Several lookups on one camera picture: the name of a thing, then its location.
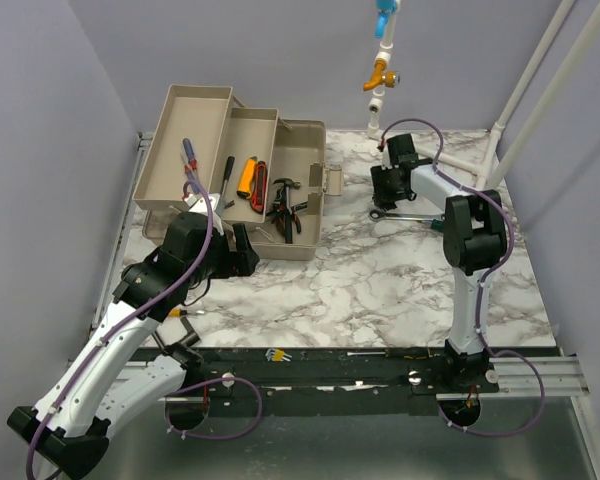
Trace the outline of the small black handled hammer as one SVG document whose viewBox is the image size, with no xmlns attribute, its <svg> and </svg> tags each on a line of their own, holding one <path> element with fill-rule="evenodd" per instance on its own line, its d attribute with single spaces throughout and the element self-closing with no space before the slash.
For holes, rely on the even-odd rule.
<svg viewBox="0 0 600 480">
<path fill-rule="evenodd" d="M 234 163 L 235 163 L 235 157 L 234 156 L 228 156 L 226 164 L 225 164 L 225 168 L 224 168 L 221 189 L 220 189 L 220 192 L 219 192 L 218 202 L 217 202 L 217 206 L 216 206 L 216 213 L 218 215 L 222 215 L 222 212 L 226 208 L 226 204 L 227 204 L 227 201 L 226 201 L 226 192 L 227 192 L 228 182 L 229 182 L 230 177 L 231 177 L 231 173 L 232 173 L 232 170 L 233 170 Z"/>
</svg>

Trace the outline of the grey black tin snips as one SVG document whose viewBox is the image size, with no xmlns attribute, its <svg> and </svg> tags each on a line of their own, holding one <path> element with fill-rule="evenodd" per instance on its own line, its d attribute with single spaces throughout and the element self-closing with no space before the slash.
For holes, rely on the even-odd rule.
<svg viewBox="0 0 600 480">
<path fill-rule="evenodd" d="M 289 203 L 290 190 L 289 185 L 282 185 L 277 190 L 273 203 L 266 214 L 272 224 L 282 223 L 285 225 L 286 218 L 292 215 Z"/>
</svg>

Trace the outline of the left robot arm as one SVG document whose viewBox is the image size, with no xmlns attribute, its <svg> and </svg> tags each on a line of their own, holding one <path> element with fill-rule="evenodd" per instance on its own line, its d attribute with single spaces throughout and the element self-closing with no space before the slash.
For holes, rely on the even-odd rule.
<svg viewBox="0 0 600 480">
<path fill-rule="evenodd" d="M 159 397 L 194 393 L 204 374 L 203 358 L 182 344 L 168 346 L 144 379 L 108 392 L 136 350 L 169 312 L 186 300 L 192 285 L 248 277 L 259 257 L 244 224 L 226 237 L 205 213 L 185 212 L 169 224 L 163 243 L 127 266 L 100 326 L 55 386 L 33 406 L 20 406 L 7 424 L 59 474 L 82 479 L 104 457 L 116 428 Z"/>
</svg>

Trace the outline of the orange black utility knife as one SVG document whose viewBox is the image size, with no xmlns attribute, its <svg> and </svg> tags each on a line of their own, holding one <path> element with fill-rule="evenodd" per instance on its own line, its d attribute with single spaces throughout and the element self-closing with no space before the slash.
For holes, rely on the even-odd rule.
<svg viewBox="0 0 600 480">
<path fill-rule="evenodd" d="M 243 167 L 236 194 L 239 198 L 249 199 L 252 195 L 252 179 L 257 166 L 257 158 L 249 157 Z"/>
</svg>

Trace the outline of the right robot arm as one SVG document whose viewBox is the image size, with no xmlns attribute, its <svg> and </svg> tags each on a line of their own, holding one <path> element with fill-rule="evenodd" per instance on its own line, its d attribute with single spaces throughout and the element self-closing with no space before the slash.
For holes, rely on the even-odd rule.
<svg viewBox="0 0 600 480">
<path fill-rule="evenodd" d="M 383 140 L 379 150 L 388 164 L 371 169 L 376 207 L 388 212 L 399 200 L 423 197 L 443 211 L 442 246 L 454 275 L 454 310 L 439 375 L 447 389 L 463 391 L 489 368 L 481 316 L 495 270 L 509 254 L 501 197 L 464 186 L 432 159 L 421 158 L 409 134 Z"/>
</svg>

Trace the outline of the orange black needle-nose pliers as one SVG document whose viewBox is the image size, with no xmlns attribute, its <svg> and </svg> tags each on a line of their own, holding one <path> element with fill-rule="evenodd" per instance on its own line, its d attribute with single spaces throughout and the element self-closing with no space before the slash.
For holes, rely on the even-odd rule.
<svg viewBox="0 0 600 480">
<path fill-rule="evenodd" d="M 300 234 L 302 227 L 298 213 L 305 210 L 307 207 L 307 201 L 297 203 L 291 207 L 282 205 L 279 202 L 274 202 L 271 209 L 266 213 L 266 216 L 271 218 L 271 223 L 276 226 L 277 231 L 283 236 L 285 236 L 288 231 L 286 217 L 289 216 L 291 218 L 291 224 L 295 226 L 296 232 Z"/>
</svg>

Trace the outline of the taupe plastic tool box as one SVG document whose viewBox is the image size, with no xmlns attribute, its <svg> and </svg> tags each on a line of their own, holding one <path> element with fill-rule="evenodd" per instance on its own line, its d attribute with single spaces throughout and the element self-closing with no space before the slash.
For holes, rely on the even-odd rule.
<svg viewBox="0 0 600 480">
<path fill-rule="evenodd" d="M 275 260 L 314 258 L 325 199 L 343 190 L 323 122 L 247 107 L 228 86 L 170 86 L 133 194 L 146 240 L 160 244 L 185 211 L 190 176 L 225 201 L 225 226 L 244 224 L 258 254 Z"/>
</svg>

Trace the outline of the small blue clear screwdriver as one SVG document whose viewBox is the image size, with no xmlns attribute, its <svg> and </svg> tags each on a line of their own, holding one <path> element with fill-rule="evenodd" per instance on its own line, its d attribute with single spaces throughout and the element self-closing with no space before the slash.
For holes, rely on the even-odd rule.
<svg viewBox="0 0 600 480">
<path fill-rule="evenodd" d="M 188 163 L 188 159 L 187 159 L 187 157 L 186 157 L 184 154 L 182 154 L 182 153 L 180 154 L 180 159 L 182 160 L 182 163 L 183 163 L 183 165 L 184 165 L 184 172 L 185 172 L 185 175 L 186 175 L 187 179 L 190 179 L 190 178 L 191 178 L 191 175 L 192 175 L 192 172 L 191 172 L 191 169 L 190 169 L 190 165 L 189 165 L 189 163 Z"/>
</svg>

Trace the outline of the black handled claw hammer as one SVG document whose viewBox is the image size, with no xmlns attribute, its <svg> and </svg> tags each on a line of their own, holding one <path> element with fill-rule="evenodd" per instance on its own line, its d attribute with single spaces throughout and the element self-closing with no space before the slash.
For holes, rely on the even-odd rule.
<svg viewBox="0 0 600 480">
<path fill-rule="evenodd" d="M 300 220 L 291 203 L 291 190 L 299 189 L 301 184 L 290 178 L 278 178 L 273 182 L 274 185 L 279 185 L 276 198 L 271 210 L 273 214 L 272 224 L 277 228 L 278 232 L 284 237 L 286 244 L 293 243 L 293 231 L 301 232 Z"/>
</svg>

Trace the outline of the red black utility knife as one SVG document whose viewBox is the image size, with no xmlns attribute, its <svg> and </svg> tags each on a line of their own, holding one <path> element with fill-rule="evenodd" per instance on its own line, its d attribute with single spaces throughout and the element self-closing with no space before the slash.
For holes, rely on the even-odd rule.
<svg viewBox="0 0 600 480">
<path fill-rule="evenodd" d="M 254 212 L 259 214 L 261 214 L 265 208 L 267 175 L 266 163 L 264 161 L 258 161 L 255 165 L 255 170 L 252 177 L 250 206 Z"/>
</svg>

